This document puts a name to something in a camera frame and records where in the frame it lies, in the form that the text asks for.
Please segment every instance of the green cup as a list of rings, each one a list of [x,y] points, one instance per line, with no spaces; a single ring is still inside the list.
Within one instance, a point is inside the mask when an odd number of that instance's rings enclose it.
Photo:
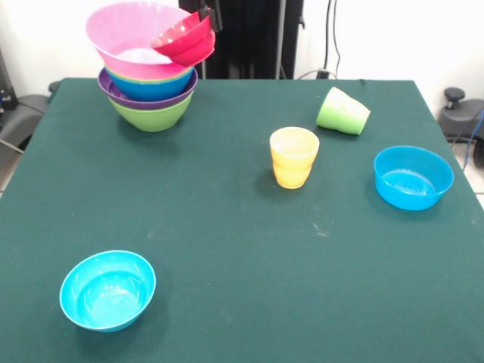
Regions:
[[[369,116],[368,108],[349,97],[345,92],[333,87],[324,99],[316,124],[326,129],[360,135]]]

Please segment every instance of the purple bowl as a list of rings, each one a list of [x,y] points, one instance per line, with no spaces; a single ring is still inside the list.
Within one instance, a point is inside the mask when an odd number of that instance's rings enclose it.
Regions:
[[[133,101],[127,98],[119,88],[116,87],[113,80],[111,79],[109,73],[103,68],[101,73],[98,76],[98,84],[99,87],[103,90],[103,92],[114,102],[121,104],[128,108],[134,108],[136,110],[160,110],[162,108],[167,108],[182,102],[186,97],[192,93],[195,89],[195,86],[198,83],[198,73],[197,70],[193,70],[190,80],[188,81],[187,86],[183,90],[183,92],[175,96],[173,98],[167,98],[166,100],[162,101],[153,101],[153,102],[141,102],[141,101]]]

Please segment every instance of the teal bowl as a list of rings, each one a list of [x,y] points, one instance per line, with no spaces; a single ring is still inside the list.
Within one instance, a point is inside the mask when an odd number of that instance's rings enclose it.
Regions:
[[[150,263],[129,251],[107,251],[74,267],[60,288],[60,307],[76,325],[100,332],[124,329],[153,298],[157,279]]]
[[[119,90],[133,101],[154,102],[162,101],[180,95],[190,81],[193,69],[178,78],[167,79],[162,82],[146,82],[125,79],[110,72],[111,79]]]

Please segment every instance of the pink bowl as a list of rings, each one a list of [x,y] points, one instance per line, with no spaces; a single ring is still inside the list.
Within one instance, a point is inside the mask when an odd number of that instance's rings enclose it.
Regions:
[[[173,78],[187,67],[172,63],[158,54],[150,60],[127,60],[119,54],[132,49],[153,51],[151,39],[189,13],[155,2],[123,2],[99,9],[90,16],[86,31],[107,68],[130,79],[160,80]]]
[[[165,30],[152,41],[151,46],[158,53],[172,57],[194,47],[211,31],[210,17],[200,21],[198,12],[196,12]]]
[[[186,52],[170,57],[170,59],[186,67],[192,67],[206,60],[215,50],[215,33],[212,31],[194,47]]]

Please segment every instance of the green bowl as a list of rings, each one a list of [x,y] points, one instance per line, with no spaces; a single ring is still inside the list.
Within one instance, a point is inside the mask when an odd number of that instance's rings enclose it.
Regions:
[[[193,92],[182,102],[159,110],[136,110],[117,104],[110,98],[109,101],[119,114],[134,127],[148,132],[163,131],[174,126],[183,116],[190,104]]]

